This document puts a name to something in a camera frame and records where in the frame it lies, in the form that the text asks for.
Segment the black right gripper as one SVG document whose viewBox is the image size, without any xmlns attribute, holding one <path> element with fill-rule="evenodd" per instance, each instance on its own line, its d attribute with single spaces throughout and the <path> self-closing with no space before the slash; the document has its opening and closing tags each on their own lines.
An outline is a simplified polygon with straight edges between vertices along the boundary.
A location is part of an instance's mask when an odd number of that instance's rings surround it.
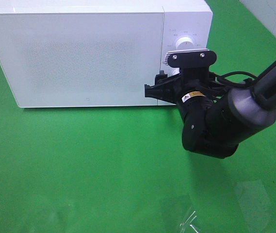
<svg viewBox="0 0 276 233">
<path fill-rule="evenodd" d="M 207 67 L 181 69 L 172 76 L 160 70 L 154 85 L 144 85 L 145 97 L 178 107 L 211 107 L 222 91 L 222 85 L 215 78 Z"/>
</svg>

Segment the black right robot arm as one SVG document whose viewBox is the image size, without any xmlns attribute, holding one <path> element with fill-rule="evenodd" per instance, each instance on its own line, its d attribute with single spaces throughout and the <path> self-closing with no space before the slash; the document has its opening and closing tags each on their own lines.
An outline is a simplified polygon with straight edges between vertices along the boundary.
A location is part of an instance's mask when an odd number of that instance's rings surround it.
<svg viewBox="0 0 276 233">
<path fill-rule="evenodd" d="M 260 75 L 246 72 L 235 83 L 209 68 L 209 49 L 169 51 L 165 64 L 179 72 L 160 71 L 145 96 L 175 104 L 183 121 L 182 145 L 191 152 L 224 159 L 247 138 L 276 121 L 276 60 Z"/>
</svg>

